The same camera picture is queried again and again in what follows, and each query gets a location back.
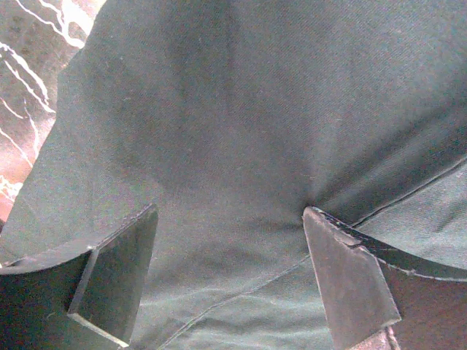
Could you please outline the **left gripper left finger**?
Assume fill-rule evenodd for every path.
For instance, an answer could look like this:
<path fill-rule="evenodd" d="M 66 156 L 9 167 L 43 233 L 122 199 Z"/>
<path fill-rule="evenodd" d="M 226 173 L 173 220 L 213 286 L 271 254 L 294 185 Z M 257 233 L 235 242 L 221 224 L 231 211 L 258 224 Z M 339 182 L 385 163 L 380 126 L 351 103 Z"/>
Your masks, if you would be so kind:
<path fill-rule="evenodd" d="M 1 348 L 128 348 L 157 224 L 157 207 L 148 204 L 107 236 L 3 267 Z"/>

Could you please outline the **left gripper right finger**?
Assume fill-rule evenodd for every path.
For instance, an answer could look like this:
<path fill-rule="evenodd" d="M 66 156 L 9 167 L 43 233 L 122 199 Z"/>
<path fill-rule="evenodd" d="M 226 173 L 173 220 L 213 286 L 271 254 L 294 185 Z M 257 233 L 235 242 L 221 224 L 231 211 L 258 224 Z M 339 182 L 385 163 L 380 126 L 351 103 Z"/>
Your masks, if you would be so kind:
<path fill-rule="evenodd" d="M 302 219 L 335 349 L 466 348 L 466 270 L 404 252 L 315 207 Z"/>

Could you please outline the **black t-shirt with daisy print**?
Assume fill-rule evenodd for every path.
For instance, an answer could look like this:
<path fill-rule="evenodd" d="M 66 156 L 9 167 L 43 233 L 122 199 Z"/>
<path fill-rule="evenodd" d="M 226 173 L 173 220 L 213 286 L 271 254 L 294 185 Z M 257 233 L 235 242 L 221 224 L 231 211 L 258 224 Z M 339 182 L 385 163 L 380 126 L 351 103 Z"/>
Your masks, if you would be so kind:
<path fill-rule="evenodd" d="M 107 1 L 4 241 L 151 202 L 133 349 L 330 349 L 308 206 L 465 267 L 466 3 Z"/>

